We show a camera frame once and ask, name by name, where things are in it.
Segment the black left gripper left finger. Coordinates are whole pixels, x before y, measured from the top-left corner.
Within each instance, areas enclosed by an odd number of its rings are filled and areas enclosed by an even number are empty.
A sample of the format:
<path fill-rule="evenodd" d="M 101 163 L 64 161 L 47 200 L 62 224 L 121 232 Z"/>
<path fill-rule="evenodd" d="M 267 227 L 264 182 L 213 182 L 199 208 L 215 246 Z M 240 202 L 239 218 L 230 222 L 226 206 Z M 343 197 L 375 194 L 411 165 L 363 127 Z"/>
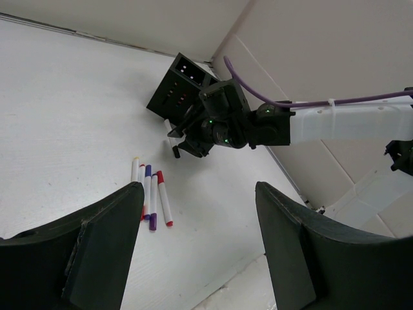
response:
<path fill-rule="evenodd" d="M 132 182 L 50 223 L 1 240 L 2 309 L 119 309 L 141 222 Z"/>

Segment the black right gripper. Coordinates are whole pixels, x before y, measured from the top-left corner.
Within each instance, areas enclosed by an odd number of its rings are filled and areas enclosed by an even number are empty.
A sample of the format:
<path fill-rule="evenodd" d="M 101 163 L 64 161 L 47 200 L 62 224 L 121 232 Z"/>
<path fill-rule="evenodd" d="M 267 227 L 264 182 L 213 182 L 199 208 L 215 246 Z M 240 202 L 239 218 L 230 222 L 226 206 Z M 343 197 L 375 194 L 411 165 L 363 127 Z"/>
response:
<path fill-rule="evenodd" d="M 290 103 L 264 103 L 251 110 L 241 86 L 234 79 L 202 89 L 183 121 L 167 136 L 182 138 L 177 147 L 203 158 L 215 145 L 242 149 L 259 145 L 290 145 Z"/>

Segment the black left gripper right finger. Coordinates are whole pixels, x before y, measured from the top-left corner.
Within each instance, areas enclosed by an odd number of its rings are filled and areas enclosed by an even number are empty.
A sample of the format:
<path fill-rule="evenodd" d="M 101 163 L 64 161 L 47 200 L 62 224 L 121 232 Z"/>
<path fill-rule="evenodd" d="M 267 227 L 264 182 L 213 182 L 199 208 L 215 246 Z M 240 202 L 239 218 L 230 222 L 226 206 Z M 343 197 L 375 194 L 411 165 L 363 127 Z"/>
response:
<path fill-rule="evenodd" d="M 411 309 L 412 238 L 336 222 L 266 182 L 256 209 L 278 309 Z"/>

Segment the black cap marker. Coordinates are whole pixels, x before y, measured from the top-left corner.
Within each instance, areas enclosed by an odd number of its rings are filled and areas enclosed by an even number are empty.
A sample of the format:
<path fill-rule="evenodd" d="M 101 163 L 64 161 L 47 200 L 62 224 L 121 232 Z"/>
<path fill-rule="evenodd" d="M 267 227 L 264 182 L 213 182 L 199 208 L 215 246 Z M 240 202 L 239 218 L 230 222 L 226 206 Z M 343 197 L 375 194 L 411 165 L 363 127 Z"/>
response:
<path fill-rule="evenodd" d="M 171 126 L 171 124 L 170 124 L 170 122 L 169 122 L 168 119 L 164 120 L 164 124 L 165 124 L 167 133 L 169 133 L 170 131 L 172 131 L 172 126 Z M 174 157 L 175 157 L 175 158 L 180 158 L 181 156 L 180 156 L 180 153 L 179 153 L 179 148 L 178 148 L 176 139 L 175 139 L 175 138 L 171 138 L 171 137 L 169 137 L 169 136 L 167 136 L 167 138 L 168 138 L 168 140 L 169 140 L 169 142 L 170 142 L 170 146 L 171 146 L 172 151 L 173 151 L 173 153 L 174 153 Z"/>

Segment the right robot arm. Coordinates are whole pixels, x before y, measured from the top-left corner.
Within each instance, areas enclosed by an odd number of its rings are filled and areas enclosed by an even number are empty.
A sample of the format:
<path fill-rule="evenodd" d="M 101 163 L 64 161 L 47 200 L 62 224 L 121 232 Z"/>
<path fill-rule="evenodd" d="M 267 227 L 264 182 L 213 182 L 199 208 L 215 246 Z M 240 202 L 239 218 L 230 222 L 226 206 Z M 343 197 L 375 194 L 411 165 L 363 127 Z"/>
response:
<path fill-rule="evenodd" d="M 266 102 L 250 110 L 237 81 L 216 83 L 199 93 L 170 139 L 195 157 L 214 145 L 241 149 L 289 146 L 312 140 L 386 138 L 392 171 L 412 174 L 412 89 L 351 99 Z"/>

